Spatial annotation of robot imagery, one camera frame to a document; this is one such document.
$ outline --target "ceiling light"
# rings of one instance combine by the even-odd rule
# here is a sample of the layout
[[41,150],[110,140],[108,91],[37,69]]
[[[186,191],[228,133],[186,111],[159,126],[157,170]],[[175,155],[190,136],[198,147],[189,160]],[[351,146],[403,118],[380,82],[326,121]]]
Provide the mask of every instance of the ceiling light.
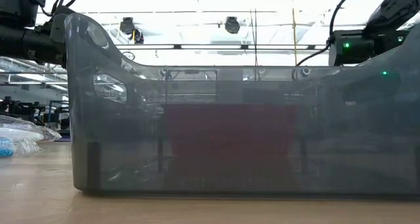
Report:
[[45,78],[44,76],[40,76],[37,74],[18,74],[17,76],[23,77],[23,78],[27,78],[27,79],[33,79],[33,80],[38,80],[38,81],[47,81],[49,79]]
[[49,85],[67,85],[67,82],[59,81],[59,82],[45,82],[45,84]]
[[185,45],[185,46],[181,46],[182,49],[241,49],[241,45]]
[[234,16],[229,16],[224,23],[224,29],[230,34],[237,34],[239,33],[239,29],[241,26],[237,21],[237,18]]
[[9,84],[42,84],[41,82],[9,82]]
[[63,90],[63,91],[68,91],[68,89],[66,89],[66,88],[65,88],[65,87],[63,87],[63,86],[59,86],[59,85],[51,85],[51,87],[54,87],[54,88],[56,88],[56,89]]

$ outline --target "black robotic arm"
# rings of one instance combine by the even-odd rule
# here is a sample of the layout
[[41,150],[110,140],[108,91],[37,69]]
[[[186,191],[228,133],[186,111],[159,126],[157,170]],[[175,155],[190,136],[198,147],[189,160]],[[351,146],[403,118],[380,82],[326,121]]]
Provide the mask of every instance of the black robotic arm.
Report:
[[384,0],[370,16],[364,35],[397,30],[420,11],[420,0]]
[[48,14],[51,19],[42,26],[35,26],[39,7],[46,0],[0,0],[0,56],[46,62],[66,67],[64,20],[74,13],[57,0]]

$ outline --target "table surface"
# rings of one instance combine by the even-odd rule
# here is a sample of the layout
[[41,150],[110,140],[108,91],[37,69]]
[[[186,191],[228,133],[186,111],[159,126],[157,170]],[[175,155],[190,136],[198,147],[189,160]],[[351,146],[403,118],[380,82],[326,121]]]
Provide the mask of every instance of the table surface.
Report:
[[71,144],[0,159],[0,223],[418,223],[420,202],[98,198],[72,181]]

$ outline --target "transparent storage container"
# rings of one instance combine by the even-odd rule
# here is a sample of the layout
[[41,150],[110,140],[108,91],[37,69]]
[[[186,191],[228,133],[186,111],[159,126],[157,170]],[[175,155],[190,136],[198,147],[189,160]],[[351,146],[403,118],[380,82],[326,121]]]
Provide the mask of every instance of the transparent storage container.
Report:
[[82,14],[66,46],[79,190],[419,193],[418,70],[146,66]]

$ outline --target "wall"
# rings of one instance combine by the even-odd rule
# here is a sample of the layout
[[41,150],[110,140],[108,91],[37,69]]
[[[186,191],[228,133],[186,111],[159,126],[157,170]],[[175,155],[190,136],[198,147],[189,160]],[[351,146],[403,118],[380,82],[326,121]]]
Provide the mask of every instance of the wall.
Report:
[[5,96],[11,96],[13,100],[21,102],[39,102],[40,104],[49,104],[49,101],[61,101],[63,95],[67,95],[65,91],[56,89],[42,89],[39,85],[29,85],[30,90],[23,90],[21,85],[16,86],[0,86],[0,99]]

